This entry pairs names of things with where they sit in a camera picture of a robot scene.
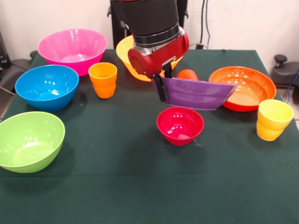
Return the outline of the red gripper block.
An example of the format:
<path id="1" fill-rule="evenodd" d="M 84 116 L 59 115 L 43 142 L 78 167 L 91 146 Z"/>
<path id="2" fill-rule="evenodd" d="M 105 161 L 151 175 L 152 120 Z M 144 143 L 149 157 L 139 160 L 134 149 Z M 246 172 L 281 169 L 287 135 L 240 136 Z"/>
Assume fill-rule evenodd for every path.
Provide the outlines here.
<path id="1" fill-rule="evenodd" d="M 172 78 L 171 63 L 178 60 L 187 52 L 189 38 L 182 27 L 179 27 L 178 36 L 168 43 L 152 47 L 142 47 L 134 43 L 133 48 L 128 51 L 128 58 L 133 68 L 141 75 L 152 81 L 157 89 L 161 102 L 168 101 L 168 92 L 160 73 L 164 70 L 165 78 Z"/>

